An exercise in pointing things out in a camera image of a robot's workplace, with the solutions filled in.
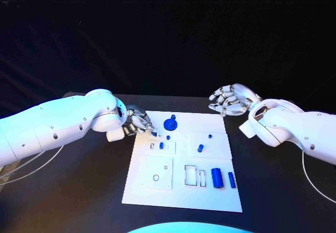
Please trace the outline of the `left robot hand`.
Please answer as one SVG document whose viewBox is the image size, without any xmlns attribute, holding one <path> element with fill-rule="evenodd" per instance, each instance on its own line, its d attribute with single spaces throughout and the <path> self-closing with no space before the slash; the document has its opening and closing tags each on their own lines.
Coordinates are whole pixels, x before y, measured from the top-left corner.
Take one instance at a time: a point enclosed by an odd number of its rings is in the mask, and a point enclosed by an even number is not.
<svg viewBox="0 0 336 233">
<path fill-rule="evenodd" d="M 154 126 L 146 110 L 138 105 L 128 105 L 126 108 L 128 120 L 123 125 L 123 129 L 128 136 L 145 133 L 146 131 L 156 133 L 158 129 Z"/>
</svg>

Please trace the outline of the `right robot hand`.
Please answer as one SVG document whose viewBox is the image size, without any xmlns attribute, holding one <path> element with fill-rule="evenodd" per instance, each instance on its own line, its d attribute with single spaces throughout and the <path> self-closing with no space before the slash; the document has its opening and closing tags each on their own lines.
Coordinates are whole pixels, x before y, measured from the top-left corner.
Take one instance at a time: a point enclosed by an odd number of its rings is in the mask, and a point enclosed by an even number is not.
<svg viewBox="0 0 336 233">
<path fill-rule="evenodd" d="M 221 116 L 242 116 L 263 101 L 260 95 L 243 84 L 223 86 L 210 96 L 216 103 L 210 109 L 220 112 Z"/>
</svg>

